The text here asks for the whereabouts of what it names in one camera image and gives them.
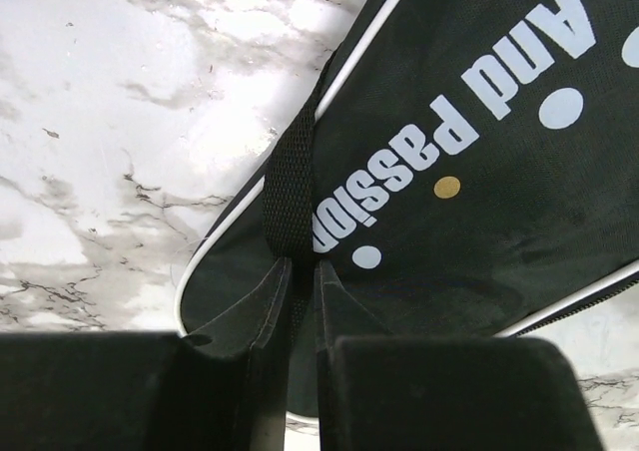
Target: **marble pattern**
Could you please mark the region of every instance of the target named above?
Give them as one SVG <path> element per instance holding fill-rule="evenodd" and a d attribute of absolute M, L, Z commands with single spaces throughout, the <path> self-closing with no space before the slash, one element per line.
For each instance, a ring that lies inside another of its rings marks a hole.
<path fill-rule="evenodd" d="M 174 329 L 200 238 L 365 0 L 0 0 L 0 330 Z M 639 443 L 639 291 L 536 333 Z M 287 449 L 319 449 L 290 423 Z"/>

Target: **yellow circle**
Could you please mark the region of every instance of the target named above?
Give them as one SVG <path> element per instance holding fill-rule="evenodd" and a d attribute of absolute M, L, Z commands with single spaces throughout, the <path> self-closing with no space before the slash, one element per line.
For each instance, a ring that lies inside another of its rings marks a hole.
<path fill-rule="evenodd" d="M 444 177 L 435 184 L 434 191 L 440 199 L 452 199 L 461 190 L 461 182 L 457 177 Z"/>

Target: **marble countertop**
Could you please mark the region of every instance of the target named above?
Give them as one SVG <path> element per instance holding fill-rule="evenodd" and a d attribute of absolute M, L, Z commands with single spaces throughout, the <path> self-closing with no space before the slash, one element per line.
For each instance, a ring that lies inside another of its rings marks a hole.
<path fill-rule="evenodd" d="M 0 330 L 175 329 L 199 239 L 364 1 L 0 0 Z M 536 334 L 639 450 L 639 289 Z"/>

